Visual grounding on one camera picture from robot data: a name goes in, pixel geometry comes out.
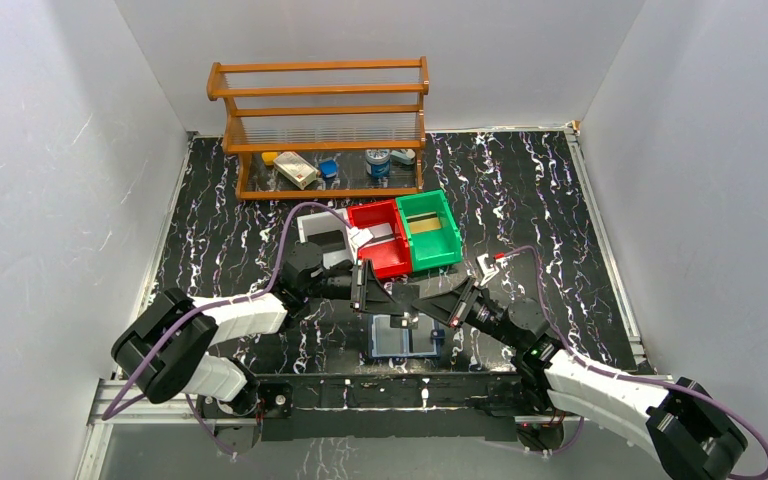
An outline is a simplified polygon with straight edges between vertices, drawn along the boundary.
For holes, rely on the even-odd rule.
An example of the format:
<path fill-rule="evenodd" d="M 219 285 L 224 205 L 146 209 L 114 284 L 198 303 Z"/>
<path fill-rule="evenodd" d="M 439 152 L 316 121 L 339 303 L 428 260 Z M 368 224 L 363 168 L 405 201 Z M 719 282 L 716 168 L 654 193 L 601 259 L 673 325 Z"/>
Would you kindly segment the navy blue card holder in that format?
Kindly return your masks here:
<path fill-rule="evenodd" d="M 418 316 L 415 329 L 390 325 L 387 315 L 368 317 L 368 355 L 373 359 L 439 358 L 446 332 L 442 325 L 425 314 Z"/>

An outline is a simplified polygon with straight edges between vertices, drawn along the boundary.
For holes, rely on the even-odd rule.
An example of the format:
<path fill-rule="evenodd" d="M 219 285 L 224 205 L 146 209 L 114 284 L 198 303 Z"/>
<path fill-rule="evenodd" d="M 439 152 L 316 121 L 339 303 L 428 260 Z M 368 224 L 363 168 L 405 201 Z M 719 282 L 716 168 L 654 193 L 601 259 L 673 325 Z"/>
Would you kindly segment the red plastic bin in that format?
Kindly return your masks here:
<path fill-rule="evenodd" d="M 395 199 L 350 206 L 347 213 L 351 225 L 359 229 L 383 223 L 393 227 L 393 241 L 371 247 L 364 245 L 358 250 L 359 258 L 372 262 L 379 279 L 404 276 L 413 271 L 410 246 Z"/>

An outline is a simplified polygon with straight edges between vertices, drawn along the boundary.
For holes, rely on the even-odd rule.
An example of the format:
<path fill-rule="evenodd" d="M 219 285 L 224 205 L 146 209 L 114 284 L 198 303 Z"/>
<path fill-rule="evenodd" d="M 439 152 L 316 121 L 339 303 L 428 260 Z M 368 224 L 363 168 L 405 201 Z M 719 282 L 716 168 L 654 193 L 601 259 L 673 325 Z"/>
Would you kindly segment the green plastic bin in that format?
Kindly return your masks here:
<path fill-rule="evenodd" d="M 407 234 L 414 272 L 446 267 L 462 261 L 462 237 L 442 190 L 401 196 L 396 199 L 396 203 Z M 442 228 L 411 235 L 408 219 L 427 215 L 437 215 Z"/>

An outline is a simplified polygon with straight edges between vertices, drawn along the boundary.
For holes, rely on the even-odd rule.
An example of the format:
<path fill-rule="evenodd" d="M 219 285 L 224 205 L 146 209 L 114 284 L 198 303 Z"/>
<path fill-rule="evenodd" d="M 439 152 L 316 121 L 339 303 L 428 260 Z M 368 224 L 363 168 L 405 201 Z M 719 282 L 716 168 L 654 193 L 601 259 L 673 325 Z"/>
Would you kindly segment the white plastic bin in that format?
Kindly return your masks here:
<path fill-rule="evenodd" d="M 357 258 L 356 249 L 350 244 L 349 236 L 347 233 L 347 227 L 345 223 L 338 220 L 335 216 L 328 212 L 312 213 L 299 216 L 296 219 L 297 228 L 299 232 L 299 240 L 301 242 L 308 242 L 307 236 L 313 233 L 319 233 L 329 230 L 339 230 L 344 232 L 346 240 L 346 249 L 335 253 L 323 252 L 323 265 L 325 268 L 331 268 L 334 265 L 342 261 L 355 261 Z"/>

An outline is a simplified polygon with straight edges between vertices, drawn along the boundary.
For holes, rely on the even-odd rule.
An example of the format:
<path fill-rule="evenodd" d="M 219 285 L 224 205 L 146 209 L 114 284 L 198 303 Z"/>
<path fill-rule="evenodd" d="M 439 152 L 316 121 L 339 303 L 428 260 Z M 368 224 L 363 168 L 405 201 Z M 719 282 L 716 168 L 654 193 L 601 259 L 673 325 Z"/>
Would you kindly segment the wooden shelf rack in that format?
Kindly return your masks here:
<path fill-rule="evenodd" d="M 424 100 L 428 61 L 342 60 L 254 64 L 215 62 L 207 97 L 225 106 L 222 149 L 239 159 L 236 197 L 249 200 L 393 197 L 423 189 Z M 255 157 L 264 152 L 411 149 L 415 183 L 405 187 L 310 191 L 249 189 Z"/>

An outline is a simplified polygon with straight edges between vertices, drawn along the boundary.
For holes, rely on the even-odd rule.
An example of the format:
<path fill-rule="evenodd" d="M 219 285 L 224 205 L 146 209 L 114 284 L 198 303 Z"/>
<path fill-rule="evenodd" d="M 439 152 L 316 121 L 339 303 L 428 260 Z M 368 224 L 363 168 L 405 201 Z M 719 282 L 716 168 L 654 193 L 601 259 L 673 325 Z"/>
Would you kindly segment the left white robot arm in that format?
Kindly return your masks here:
<path fill-rule="evenodd" d="M 248 416 L 266 402 L 256 376 L 237 360 L 209 355 L 210 347 L 282 332 L 307 315 L 314 299 L 346 300 L 354 311 L 383 315 L 397 328 L 417 323 L 409 306 L 384 288 L 369 259 L 327 267 L 322 248 L 302 242 L 282 254 L 278 267 L 270 285 L 248 296 L 198 300 L 179 288 L 162 292 L 114 341 L 114 362 L 152 404 L 197 395 Z"/>

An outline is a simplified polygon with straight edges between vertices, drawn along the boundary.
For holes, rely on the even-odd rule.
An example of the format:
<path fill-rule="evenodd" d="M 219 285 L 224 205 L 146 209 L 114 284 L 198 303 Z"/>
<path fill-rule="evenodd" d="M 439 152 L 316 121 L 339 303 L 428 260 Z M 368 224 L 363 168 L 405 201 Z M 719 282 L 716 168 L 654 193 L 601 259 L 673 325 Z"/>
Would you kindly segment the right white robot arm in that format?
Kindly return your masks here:
<path fill-rule="evenodd" d="M 581 356 L 558 333 L 543 296 L 503 307 L 468 277 L 412 305 L 450 328 L 468 325 L 510 347 L 528 412 L 589 419 L 650 454 L 673 479 L 726 479 L 748 447 L 698 383 L 627 375 Z"/>

